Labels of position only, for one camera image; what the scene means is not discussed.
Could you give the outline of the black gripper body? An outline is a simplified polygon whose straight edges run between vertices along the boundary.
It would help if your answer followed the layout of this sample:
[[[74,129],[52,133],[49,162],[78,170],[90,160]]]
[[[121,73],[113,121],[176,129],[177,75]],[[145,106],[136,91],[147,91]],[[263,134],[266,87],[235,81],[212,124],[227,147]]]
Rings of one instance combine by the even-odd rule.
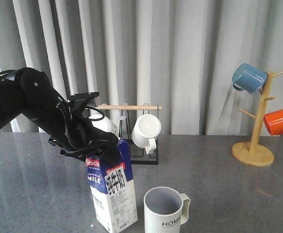
[[[58,120],[60,127],[52,130],[48,140],[49,144],[68,151],[88,147],[97,148],[98,141],[93,139],[93,134],[94,130],[98,129],[92,125],[88,118],[83,116],[83,112],[91,110],[100,112],[100,110],[86,107],[83,112],[73,111],[66,101],[58,102],[55,109],[60,112]]]

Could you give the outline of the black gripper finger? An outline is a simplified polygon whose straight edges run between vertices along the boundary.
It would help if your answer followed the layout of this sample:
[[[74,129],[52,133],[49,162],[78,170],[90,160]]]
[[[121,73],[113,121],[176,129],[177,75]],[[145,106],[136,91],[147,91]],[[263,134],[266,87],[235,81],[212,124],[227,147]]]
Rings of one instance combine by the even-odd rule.
[[[74,151],[68,151],[64,149],[60,150],[60,155],[72,157],[82,162],[85,162],[87,156],[92,156],[93,154],[94,155],[100,154],[100,149],[95,148],[95,147],[88,147],[85,149],[74,150]]]
[[[113,133],[94,130],[93,139],[98,141],[95,157],[99,157],[112,165],[119,163],[121,156],[117,149],[118,137]]]

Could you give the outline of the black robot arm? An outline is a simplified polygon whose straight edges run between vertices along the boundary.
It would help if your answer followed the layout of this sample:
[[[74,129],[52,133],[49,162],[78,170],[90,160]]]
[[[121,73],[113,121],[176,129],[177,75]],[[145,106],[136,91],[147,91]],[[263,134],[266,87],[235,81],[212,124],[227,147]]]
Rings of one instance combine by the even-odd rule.
[[[0,72],[0,129],[23,114],[49,134],[60,154],[84,161],[93,154],[111,164],[120,161],[118,137],[93,126],[83,116],[98,92],[74,94],[65,100],[47,75],[33,68]]]

